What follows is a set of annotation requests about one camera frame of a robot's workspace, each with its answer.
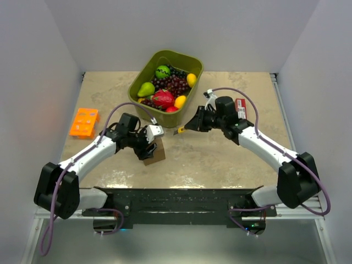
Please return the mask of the yellow utility knife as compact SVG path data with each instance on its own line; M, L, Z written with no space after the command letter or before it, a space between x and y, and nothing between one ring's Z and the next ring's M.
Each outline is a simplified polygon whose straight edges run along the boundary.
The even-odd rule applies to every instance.
M174 132L173 132L173 135L178 135L178 134L181 134L185 131L185 128L182 126L178 129L176 129Z

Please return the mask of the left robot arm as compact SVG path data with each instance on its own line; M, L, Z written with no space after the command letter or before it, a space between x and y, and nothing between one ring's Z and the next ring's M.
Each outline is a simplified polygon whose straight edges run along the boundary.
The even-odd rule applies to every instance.
M131 148L138 159L153 157L155 139L163 136L163 128L155 118L140 127L140 119L123 113L120 120L104 128L89 146L59 163L47 163L42 168L34 195L34 203L53 216L68 219L77 210L95 209L100 215L113 212L114 202L98 188L81 189L80 182L104 160L124 148Z

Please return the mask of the brown cardboard express box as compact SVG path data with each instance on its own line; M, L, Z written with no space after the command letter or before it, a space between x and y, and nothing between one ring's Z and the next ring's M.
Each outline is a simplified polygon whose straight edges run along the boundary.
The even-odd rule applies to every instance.
M153 143L156 144L156 149L153 152L153 157L143 160L145 166L160 162L166 159L166 154L163 146L163 141L161 138L155 139Z

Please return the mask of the olive green plastic basin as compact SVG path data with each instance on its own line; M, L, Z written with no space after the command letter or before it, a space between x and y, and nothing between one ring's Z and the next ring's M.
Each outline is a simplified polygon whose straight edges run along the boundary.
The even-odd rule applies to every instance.
M203 63L171 50L153 55L128 90L140 118L154 116L164 128L178 127L196 93Z

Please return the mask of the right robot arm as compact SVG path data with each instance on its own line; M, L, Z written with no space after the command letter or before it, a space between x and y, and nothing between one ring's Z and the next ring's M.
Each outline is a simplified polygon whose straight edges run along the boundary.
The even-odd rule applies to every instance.
M265 206L285 204L296 208L321 190L314 158L307 152L297 154L274 142L267 136L259 136L254 124L238 117L236 104L229 96L222 96L213 104L199 106L194 117L184 128L198 132L219 129L238 146L248 149L265 161L278 174L276 185L262 186L249 195L245 210L258 216Z

